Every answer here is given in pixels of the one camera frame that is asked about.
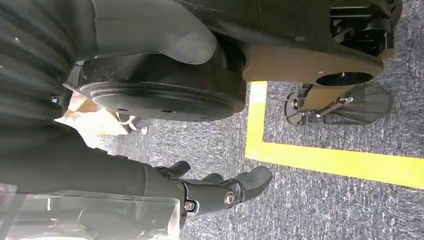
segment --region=circular hole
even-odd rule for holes
[[[373,78],[373,75],[364,72],[339,72],[320,77],[316,83],[323,86],[349,86],[362,84]]]
[[[172,110],[162,110],[162,113],[166,113],[166,114],[174,114],[174,113],[176,113],[176,111],[172,111]]]

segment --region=yellow floor line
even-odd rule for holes
[[[263,142],[267,82],[253,82],[246,158],[294,168],[424,189],[424,158]]]

